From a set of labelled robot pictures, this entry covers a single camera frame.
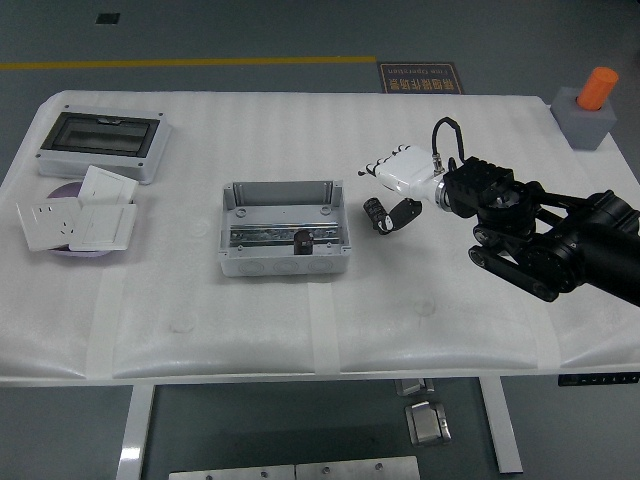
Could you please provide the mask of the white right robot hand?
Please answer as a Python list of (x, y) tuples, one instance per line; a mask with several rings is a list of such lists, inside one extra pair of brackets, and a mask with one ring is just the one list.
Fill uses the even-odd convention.
[(380, 235), (387, 235), (404, 228), (421, 214), (423, 201), (450, 211), (444, 174), (438, 153), (430, 155), (409, 145), (400, 145), (388, 157), (367, 164), (358, 172), (359, 176), (373, 176), (382, 186), (402, 197), (390, 211), (377, 198), (370, 198), (363, 204), (373, 229)]

